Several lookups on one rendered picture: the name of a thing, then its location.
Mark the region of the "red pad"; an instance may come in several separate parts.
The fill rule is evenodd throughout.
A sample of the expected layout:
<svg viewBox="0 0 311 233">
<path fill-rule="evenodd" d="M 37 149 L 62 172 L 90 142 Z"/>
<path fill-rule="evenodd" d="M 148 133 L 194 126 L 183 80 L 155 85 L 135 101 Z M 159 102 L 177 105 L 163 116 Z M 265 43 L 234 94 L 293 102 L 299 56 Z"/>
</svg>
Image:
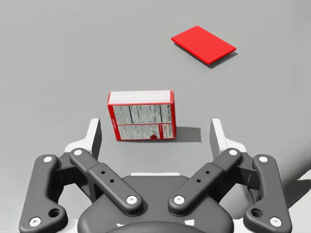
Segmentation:
<svg viewBox="0 0 311 233">
<path fill-rule="evenodd" d="M 173 36 L 171 41 L 207 65 L 236 50 L 233 45 L 198 25 Z"/>
</svg>

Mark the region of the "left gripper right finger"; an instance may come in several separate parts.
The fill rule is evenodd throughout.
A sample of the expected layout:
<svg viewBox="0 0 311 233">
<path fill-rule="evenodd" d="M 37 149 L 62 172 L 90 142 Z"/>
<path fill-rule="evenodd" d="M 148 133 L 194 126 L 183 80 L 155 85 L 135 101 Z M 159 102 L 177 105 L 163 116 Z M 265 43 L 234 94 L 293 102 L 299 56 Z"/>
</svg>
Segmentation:
<svg viewBox="0 0 311 233">
<path fill-rule="evenodd" d="M 243 213 L 243 225 L 253 233 L 290 233 L 293 230 L 277 162 L 273 156 L 251 157 L 241 143 L 226 138 L 221 121 L 213 118 L 209 130 L 213 161 L 203 165 L 168 200 L 174 216 L 186 216 L 202 200 L 209 200 L 212 220 L 206 233 L 232 233 L 233 218 L 219 204 L 236 185 L 251 193 L 252 204 Z"/>
</svg>

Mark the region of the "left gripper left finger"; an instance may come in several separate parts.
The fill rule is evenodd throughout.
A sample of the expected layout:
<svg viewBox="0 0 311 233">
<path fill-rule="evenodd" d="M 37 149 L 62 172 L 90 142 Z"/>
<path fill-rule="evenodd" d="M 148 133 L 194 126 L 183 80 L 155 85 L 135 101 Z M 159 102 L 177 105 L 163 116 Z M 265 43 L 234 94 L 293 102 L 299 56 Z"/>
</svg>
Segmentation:
<svg viewBox="0 0 311 233">
<path fill-rule="evenodd" d="M 93 118 L 84 139 L 65 147 L 61 157 L 45 154 L 36 158 L 20 217 L 21 233 L 56 233 L 68 224 L 58 201 L 64 186 L 76 184 L 95 202 L 101 195 L 127 216 L 143 211 L 143 198 L 107 164 L 98 161 L 102 142 L 101 123 Z"/>
</svg>

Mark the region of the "red and white carton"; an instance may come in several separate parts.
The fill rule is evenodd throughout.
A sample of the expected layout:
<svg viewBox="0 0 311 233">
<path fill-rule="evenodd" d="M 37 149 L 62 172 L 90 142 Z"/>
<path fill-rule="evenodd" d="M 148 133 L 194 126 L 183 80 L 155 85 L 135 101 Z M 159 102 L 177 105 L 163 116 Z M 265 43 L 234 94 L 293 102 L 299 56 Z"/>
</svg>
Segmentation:
<svg viewBox="0 0 311 233">
<path fill-rule="evenodd" d="M 107 107 L 118 141 L 176 137 L 173 90 L 111 91 Z"/>
</svg>

